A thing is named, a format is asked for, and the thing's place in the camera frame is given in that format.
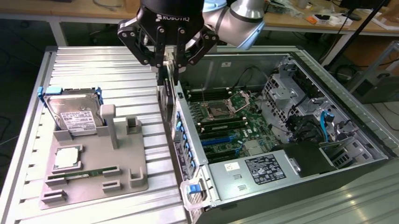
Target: hard drive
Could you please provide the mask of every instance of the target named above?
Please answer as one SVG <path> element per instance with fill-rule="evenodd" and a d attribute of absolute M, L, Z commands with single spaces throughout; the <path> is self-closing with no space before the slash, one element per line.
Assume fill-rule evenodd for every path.
<path fill-rule="evenodd" d="M 101 92 L 92 89 L 62 90 L 48 87 L 41 100 L 54 119 L 57 128 L 70 135 L 96 134 L 96 127 L 104 126 L 100 117 Z"/>

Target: green circuit board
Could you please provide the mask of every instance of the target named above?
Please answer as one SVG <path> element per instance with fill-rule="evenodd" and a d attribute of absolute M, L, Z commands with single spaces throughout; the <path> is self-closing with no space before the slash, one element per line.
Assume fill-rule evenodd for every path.
<path fill-rule="evenodd" d="M 240 109 L 248 102 L 249 104 L 236 113 L 230 111 L 226 99 L 188 102 L 192 118 L 197 122 L 197 133 L 201 143 L 220 138 L 232 138 L 232 141 L 226 143 L 202 145 L 210 163 L 253 155 L 253 152 L 247 149 L 245 142 L 248 141 L 253 143 L 255 140 L 257 142 L 257 153 L 268 152 L 272 147 L 279 144 L 275 134 L 267 128 L 267 122 L 261 113 L 259 113 L 260 109 L 256 106 L 255 100 L 248 97 L 245 101 L 241 94 L 236 94 L 237 92 L 238 90 L 232 92 L 232 97 L 229 99 L 233 109 Z M 238 121 L 238 125 L 234 124 L 237 123 L 236 121 L 232 121 L 228 124 L 222 123 L 226 119 L 232 120 L 240 118 L 244 118 L 244 120 Z M 209 130 L 206 129 L 209 126 L 218 126 L 221 127 L 221 130 L 218 131 L 216 129 L 209 133 L 204 133 L 205 130 Z"/>

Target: robotic arm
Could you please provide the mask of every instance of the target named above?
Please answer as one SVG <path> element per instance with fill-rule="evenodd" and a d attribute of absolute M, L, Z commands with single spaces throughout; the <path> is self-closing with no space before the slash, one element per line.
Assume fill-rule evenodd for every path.
<path fill-rule="evenodd" d="M 264 0 L 140 0 L 137 17 L 118 24 L 117 36 L 142 65 L 162 66 L 165 46 L 174 46 L 174 66 L 194 65 L 217 40 L 248 49 L 263 29 Z M 149 51 L 142 31 L 153 42 Z"/>

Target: desk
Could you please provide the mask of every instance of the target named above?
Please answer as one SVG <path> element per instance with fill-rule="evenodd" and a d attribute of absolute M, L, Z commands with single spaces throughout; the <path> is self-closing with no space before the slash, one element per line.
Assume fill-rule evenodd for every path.
<path fill-rule="evenodd" d="M 105 4 L 114 4 L 122 0 L 102 0 Z M 328 7 L 331 2 L 324 0 L 312 0 L 320 6 Z M 136 0 L 136 8 L 138 8 L 140 2 Z M 299 9 L 304 15 L 311 15 L 309 9 Z M 367 14 L 357 12 L 363 19 L 353 21 L 351 26 L 345 26 L 340 34 L 339 41 L 333 49 L 331 50 L 321 65 L 329 63 L 336 53 L 344 46 L 351 35 L 357 29 L 359 25 L 364 21 Z M 17 20 L 36 20 L 46 21 L 50 25 L 50 29 L 54 35 L 54 39 L 58 46 L 66 46 L 64 32 L 60 26 L 61 22 L 84 22 L 84 23 L 110 23 L 117 24 L 122 19 L 130 19 L 136 16 L 136 13 L 128 13 L 125 8 L 117 8 L 116 11 L 96 6 L 90 0 L 73 0 L 72 3 L 53 2 L 50 0 L 13 0 L 2 1 L 0 3 L 0 18 L 17 19 Z M 289 32 L 311 32 L 311 33 L 329 33 L 335 34 L 340 26 L 331 25 L 312 25 L 308 21 L 300 18 L 292 18 L 287 14 L 267 13 L 264 15 L 265 27 L 264 30 L 269 31 L 289 31 Z M 360 35 L 377 35 L 377 36 L 399 36 L 397 31 L 384 30 L 373 22 L 369 22 Z"/>

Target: robotiq logo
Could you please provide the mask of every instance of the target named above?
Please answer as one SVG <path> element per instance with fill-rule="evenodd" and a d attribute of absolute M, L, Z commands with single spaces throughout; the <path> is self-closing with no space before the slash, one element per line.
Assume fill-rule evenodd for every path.
<path fill-rule="evenodd" d="M 156 22 L 160 22 L 161 20 L 174 20 L 174 21 L 185 21 L 189 22 L 189 17 L 169 17 L 169 16 L 164 16 L 164 15 L 158 15 L 156 14 Z"/>

